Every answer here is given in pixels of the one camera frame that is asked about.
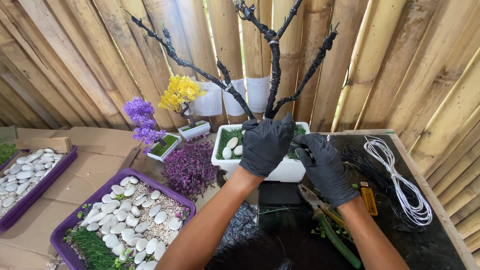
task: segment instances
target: gloved hand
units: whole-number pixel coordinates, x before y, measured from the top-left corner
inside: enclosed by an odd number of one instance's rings
[[[293,142],[307,145],[313,153],[311,158],[306,150],[300,147],[295,150],[307,171],[308,178],[333,207],[338,207],[360,195],[347,180],[340,153],[322,135],[295,134]]]
[[[253,175],[267,177],[288,153],[295,130],[292,114],[288,112],[282,121],[248,120],[241,128],[245,134],[240,166]]]

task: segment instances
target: white rectangular pot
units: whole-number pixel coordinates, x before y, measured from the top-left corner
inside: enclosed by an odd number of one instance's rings
[[[177,141],[175,141],[171,146],[170,148],[165,151],[165,153],[163,153],[163,155],[161,157],[157,156],[157,155],[154,155],[152,153],[147,153],[147,155],[155,160],[159,160],[161,162],[165,162],[165,159],[167,158],[168,154],[170,154],[170,152],[172,152],[173,150],[177,149],[180,145],[181,145],[181,137],[178,136],[178,135],[175,135],[175,134],[172,134],[172,133],[167,133],[167,135],[170,135],[170,136],[174,136],[174,137],[177,137]],[[152,145],[152,149],[157,145],[158,143],[155,143]]]
[[[306,134],[310,133],[310,129],[306,122],[296,122],[296,124],[302,126],[307,131]],[[229,178],[233,171],[239,166],[240,160],[218,160],[216,158],[220,136],[223,130],[231,131],[235,128],[241,128],[241,126],[241,124],[222,125],[218,128],[218,134],[213,148],[212,164],[220,166],[221,169],[225,170],[227,172],[227,178]],[[265,180],[298,183],[302,180],[304,175],[305,168],[299,160],[284,159],[280,162],[280,165],[267,178],[265,178]]]
[[[182,137],[185,140],[190,140],[192,138],[197,137],[198,135],[209,134],[210,133],[210,123],[207,122],[207,121],[203,121],[203,120],[198,121],[196,127],[191,128],[191,129],[186,130],[186,131],[182,131],[182,129],[187,128],[187,127],[190,127],[190,126],[186,125],[186,126],[183,126],[183,127],[179,128],[179,133],[180,133],[180,135],[182,135]]]

